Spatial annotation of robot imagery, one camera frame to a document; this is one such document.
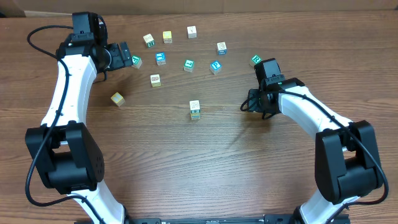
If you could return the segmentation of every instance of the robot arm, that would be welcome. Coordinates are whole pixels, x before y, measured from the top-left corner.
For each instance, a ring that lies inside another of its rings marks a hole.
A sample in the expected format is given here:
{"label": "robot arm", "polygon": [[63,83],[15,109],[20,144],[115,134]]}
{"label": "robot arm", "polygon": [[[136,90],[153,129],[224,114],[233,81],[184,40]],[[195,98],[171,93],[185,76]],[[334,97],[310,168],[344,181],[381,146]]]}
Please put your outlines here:
{"label": "robot arm", "polygon": [[[317,100],[305,86],[295,86],[288,89],[289,92],[306,95],[315,100],[327,112],[333,115],[341,124],[348,126],[352,120],[342,117],[325,106],[321,101]],[[340,127],[331,122],[330,119],[320,111],[314,104],[303,98],[292,96],[288,94],[279,94],[279,109],[280,112],[292,118],[304,131],[315,140],[315,135],[328,129],[339,129]]]}
{"label": "robot arm", "polygon": [[[69,121],[86,124],[86,112],[88,104],[88,96],[91,86],[97,77],[97,69],[90,56],[84,57],[82,54],[67,55],[62,59],[68,66],[69,87],[61,116],[56,126],[64,126]],[[50,105],[50,109],[42,120],[42,125],[46,124],[50,127],[55,117],[55,112],[60,104],[63,87],[65,86],[65,69],[58,62],[58,80],[55,87],[54,96]]]}
{"label": "robot arm", "polygon": [[[308,202],[296,209],[291,223],[324,224],[346,203],[381,187],[383,180],[376,165],[364,156],[348,133],[314,103],[300,96],[313,100],[348,127],[380,165],[375,133],[368,122],[353,123],[317,100],[300,80],[285,80],[274,58],[260,62],[254,68],[260,87],[259,90],[249,91],[248,108],[264,114],[282,113],[292,118],[315,141],[315,180],[318,189]],[[344,159],[345,150],[356,151],[356,155]]]}
{"label": "robot arm", "polygon": [[[65,88],[65,68],[58,62],[58,80],[50,109],[39,128],[29,128],[25,141],[32,158],[37,156],[37,171],[47,188],[55,188],[60,194],[79,195],[75,200],[83,207],[94,223],[124,224],[127,212],[112,196],[106,186],[104,162],[101,150],[88,132],[86,111],[91,86],[97,73],[113,71],[132,65],[127,43],[107,44],[105,24],[97,14],[81,12],[72,15],[73,34],[60,44],[57,57],[65,62],[69,82],[65,101],[51,138],[44,144]],[[68,144],[69,152],[55,152],[61,144]],[[89,202],[101,217],[96,218]]]}
{"label": "robot arm", "polygon": [[[341,124],[349,126],[352,121],[348,118],[342,117],[325,106],[322,102],[317,100],[305,86],[295,86],[287,89],[289,92],[306,95],[307,97],[315,100],[327,112],[333,115]],[[311,136],[313,140],[316,134],[325,129],[340,129],[340,127],[331,122],[330,119],[321,112],[314,104],[304,100],[298,96],[288,94],[279,94],[279,109],[280,112],[292,118],[304,131]],[[317,189],[311,199],[305,202],[298,210],[300,220],[305,223],[323,224],[328,220],[340,207],[345,203],[354,202],[359,199],[358,196],[349,197],[344,199],[341,203],[333,204],[327,201],[320,191]]]}

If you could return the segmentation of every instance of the cable clip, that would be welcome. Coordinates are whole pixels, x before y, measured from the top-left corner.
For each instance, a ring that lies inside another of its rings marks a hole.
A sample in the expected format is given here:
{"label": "cable clip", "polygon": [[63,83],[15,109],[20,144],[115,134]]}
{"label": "cable clip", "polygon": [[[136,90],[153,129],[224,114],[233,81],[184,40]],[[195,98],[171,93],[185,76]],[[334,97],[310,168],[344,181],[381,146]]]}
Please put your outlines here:
{"label": "cable clip", "polygon": [[81,200],[81,203],[86,203],[87,202],[87,196],[85,197],[85,199]]}
{"label": "cable clip", "polygon": [[59,112],[58,110],[55,111],[55,114],[59,114],[60,116],[63,116],[63,113]]}

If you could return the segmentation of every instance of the wooden block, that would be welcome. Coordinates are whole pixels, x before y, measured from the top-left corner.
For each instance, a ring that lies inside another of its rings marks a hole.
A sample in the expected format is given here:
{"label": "wooden block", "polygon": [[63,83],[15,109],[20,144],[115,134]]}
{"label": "wooden block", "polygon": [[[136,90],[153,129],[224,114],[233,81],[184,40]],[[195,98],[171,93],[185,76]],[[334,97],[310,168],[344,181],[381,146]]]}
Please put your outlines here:
{"label": "wooden block", "polygon": [[162,84],[160,83],[160,75],[151,75],[150,76],[150,84],[152,84],[152,87],[157,87],[161,86]]}
{"label": "wooden block", "polygon": [[154,38],[152,37],[151,34],[145,35],[144,36],[144,41],[145,41],[147,47],[152,47],[152,46],[155,45],[155,40],[154,40]]}
{"label": "wooden block", "polygon": [[190,106],[190,109],[191,109],[191,120],[200,119],[199,100],[189,101],[189,106]]}
{"label": "wooden block", "polygon": [[133,55],[133,56],[131,57],[131,59],[132,59],[132,66],[133,66],[134,68],[136,68],[136,69],[139,69],[139,67],[141,67],[141,65],[142,65],[142,60],[141,60],[141,58],[138,57],[137,55]]}
{"label": "wooden block", "polygon": [[166,55],[164,54],[164,52],[156,53],[156,63],[157,65],[166,64]]}
{"label": "wooden block", "polygon": [[217,43],[217,53],[219,55],[226,54],[226,44],[225,44],[225,42]]}
{"label": "wooden block", "polygon": [[187,72],[193,72],[193,66],[195,65],[195,62],[192,60],[186,60],[184,64],[184,71]]}
{"label": "wooden block", "polygon": [[173,42],[171,31],[163,31],[163,41],[165,44],[171,44]]}
{"label": "wooden block", "polygon": [[187,30],[188,30],[188,38],[197,37],[197,27],[195,26],[187,27]]}
{"label": "wooden block", "polygon": [[111,100],[113,103],[115,103],[117,106],[121,106],[124,102],[126,102],[120,93],[116,92],[112,97]]}
{"label": "wooden block", "polygon": [[253,58],[250,59],[250,65],[254,67],[257,65],[259,62],[261,62],[261,58],[258,55],[253,56]]}
{"label": "wooden block", "polygon": [[223,67],[221,66],[221,64],[218,61],[215,61],[215,62],[211,63],[211,65],[210,65],[210,70],[215,75],[217,75],[217,73],[219,73],[222,68]]}

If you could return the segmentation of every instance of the wood grain surface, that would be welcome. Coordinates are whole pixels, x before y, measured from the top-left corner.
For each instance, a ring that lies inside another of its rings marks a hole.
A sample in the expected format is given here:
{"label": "wood grain surface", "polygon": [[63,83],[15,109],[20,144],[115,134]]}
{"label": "wood grain surface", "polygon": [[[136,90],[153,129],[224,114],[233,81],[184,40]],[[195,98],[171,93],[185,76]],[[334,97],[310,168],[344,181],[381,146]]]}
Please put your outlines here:
{"label": "wood grain surface", "polygon": [[[281,114],[240,112],[257,88],[249,59],[275,57],[286,78],[297,77],[342,116],[366,119],[376,130],[391,191],[382,204],[353,207],[352,223],[398,223],[398,12],[291,12],[172,16],[107,16],[109,42],[127,41],[142,58],[139,70],[109,72],[95,84],[87,127],[101,148],[105,180],[133,217],[241,217],[292,213],[314,192],[315,144]],[[24,194],[32,161],[24,136],[45,116],[57,81],[57,63],[28,45],[27,34],[66,18],[0,20],[0,223],[72,223],[88,216],[75,202],[47,208]],[[187,26],[198,37],[187,38]],[[162,31],[171,30],[172,44]],[[33,36],[55,52],[69,30]],[[142,36],[156,46],[147,49]],[[226,42],[228,53],[216,54]],[[155,53],[165,52],[158,66]],[[195,61],[193,73],[183,71]],[[219,60],[223,71],[210,72]],[[152,88],[150,75],[162,86]],[[126,99],[118,108],[110,97]],[[200,100],[202,119],[190,121],[189,101]],[[36,171],[34,198],[59,198]],[[376,190],[363,200],[382,194]]]}

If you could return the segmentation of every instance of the toy block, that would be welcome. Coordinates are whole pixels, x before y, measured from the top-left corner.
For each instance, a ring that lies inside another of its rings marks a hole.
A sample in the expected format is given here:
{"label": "toy block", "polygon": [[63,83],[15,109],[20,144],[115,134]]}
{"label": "toy block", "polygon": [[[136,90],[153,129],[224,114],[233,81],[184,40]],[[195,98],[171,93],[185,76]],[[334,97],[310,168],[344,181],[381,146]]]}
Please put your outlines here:
{"label": "toy block", "polygon": [[132,59],[132,66],[133,66],[134,68],[136,68],[136,69],[139,69],[139,67],[141,67],[141,65],[142,65],[142,60],[141,60],[141,58],[138,57],[137,55],[133,55],[133,56],[131,57],[131,59]]}
{"label": "toy block", "polygon": [[195,26],[187,27],[187,30],[188,30],[188,38],[197,37],[197,27]]}
{"label": "toy block", "polygon": [[124,102],[126,102],[120,93],[116,92],[112,97],[111,100],[113,103],[115,103],[117,106],[121,106]]}
{"label": "toy block", "polygon": [[195,62],[192,60],[186,60],[184,64],[184,71],[187,72],[193,72],[193,66],[195,65]]}
{"label": "toy block", "polygon": [[152,47],[152,46],[155,45],[155,40],[154,40],[154,38],[152,37],[151,34],[145,35],[144,36],[144,41],[145,41],[147,47]]}
{"label": "toy block", "polygon": [[200,119],[199,100],[189,101],[189,106],[190,106],[190,109],[191,109],[191,120]]}
{"label": "toy block", "polygon": [[156,63],[157,65],[166,64],[166,55],[163,52],[156,53]]}
{"label": "toy block", "polygon": [[223,67],[221,66],[221,64],[218,61],[213,62],[210,65],[210,70],[211,72],[213,72],[213,74],[217,75],[217,73],[219,73],[221,71]]}
{"label": "toy block", "polygon": [[253,58],[250,59],[250,65],[254,67],[257,65],[259,62],[261,62],[261,58],[258,55],[253,56]]}
{"label": "toy block", "polygon": [[217,43],[217,53],[219,55],[226,54],[225,42]]}
{"label": "toy block", "polygon": [[151,75],[150,84],[152,84],[152,87],[161,86],[162,84],[160,83],[160,75]]}
{"label": "toy block", "polygon": [[173,42],[171,31],[163,31],[163,42],[165,44],[171,44]]}

